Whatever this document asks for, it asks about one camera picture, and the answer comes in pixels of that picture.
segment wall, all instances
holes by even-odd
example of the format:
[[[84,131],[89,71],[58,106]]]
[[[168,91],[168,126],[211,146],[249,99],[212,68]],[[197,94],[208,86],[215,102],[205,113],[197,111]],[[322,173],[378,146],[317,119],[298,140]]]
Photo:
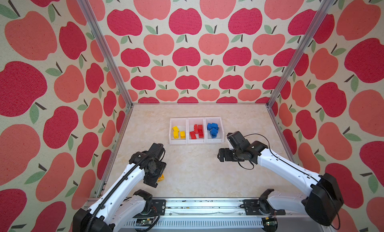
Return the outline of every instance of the wall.
[[[76,0],[0,4],[0,231],[68,231],[126,106]]]
[[[334,17],[331,37],[305,50],[308,70],[290,76],[276,100],[296,161],[338,180],[340,231],[384,231],[383,8],[338,0],[324,20]]]
[[[99,25],[120,43],[121,53],[112,53],[134,103],[265,103],[320,5],[103,1],[106,16]],[[303,58],[298,70],[307,66]]]

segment apple print wallpaper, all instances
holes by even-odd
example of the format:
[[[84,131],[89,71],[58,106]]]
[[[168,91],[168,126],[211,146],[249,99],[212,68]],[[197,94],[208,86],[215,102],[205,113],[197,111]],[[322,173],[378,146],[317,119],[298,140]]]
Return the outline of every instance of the apple print wallpaper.
[[[320,0],[103,1],[99,27],[116,44],[108,42],[135,104],[266,103],[320,5]],[[317,43],[329,38],[332,22],[315,35]],[[120,51],[114,53],[114,47]],[[97,49],[93,56],[103,61]],[[308,66],[303,56],[297,73]]]
[[[272,107],[296,162],[338,180],[340,231],[384,231],[383,13],[382,0],[337,0]]]
[[[0,14],[0,231],[67,232],[127,106],[76,0],[0,0]]]

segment apple pattern fabric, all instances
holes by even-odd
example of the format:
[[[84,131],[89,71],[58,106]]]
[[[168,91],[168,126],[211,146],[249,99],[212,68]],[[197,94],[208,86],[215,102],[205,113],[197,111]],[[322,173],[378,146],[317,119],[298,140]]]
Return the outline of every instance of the apple pattern fabric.
[[[103,20],[103,0],[90,3]],[[0,0],[0,14],[0,231],[70,231],[127,105],[76,0]]]
[[[272,107],[297,163],[338,180],[340,231],[384,231],[383,9],[336,0]]]
[[[266,103],[320,5],[319,0],[103,1],[106,16],[99,26],[118,42],[113,58],[126,75],[132,101],[175,104]],[[329,38],[332,23],[333,16],[317,43]],[[103,60],[96,49],[94,58]],[[308,66],[304,55],[298,75]]]

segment white storage bin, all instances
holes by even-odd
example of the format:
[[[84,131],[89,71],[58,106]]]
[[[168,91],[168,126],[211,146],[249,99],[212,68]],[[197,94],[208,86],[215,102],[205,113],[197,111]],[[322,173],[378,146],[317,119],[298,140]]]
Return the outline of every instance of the white storage bin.
[[[216,138],[212,138],[209,130],[207,129],[208,123],[216,123],[218,124],[218,133]],[[226,139],[224,134],[223,122],[221,121],[221,117],[204,117],[204,135],[206,135],[206,143],[223,143]]]
[[[174,139],[173,137],[173,127],[177,126],[179,129],[179,138]],[[169,122],[169,144],[187,144],[188,135],[187,135],[187,118],[171,118]],[[185,139],[180,138],[180,131],[185,131]]]
[[[204,133],[204,138],[199,138],[199,134],[196,135],[196,139],[192,139],[191,135],[189,134],[190,131],[194,131],[194,125],[201,124],[203,126],[203,133]],[[207,134],[205,133],[204,127],[207,127],[206,124],[204,123],[204,117],[192,117],[188,118],[188,134],[186,135],[188,137],[188,144],[201,144],[205,143],[205,139],[207,138]]]

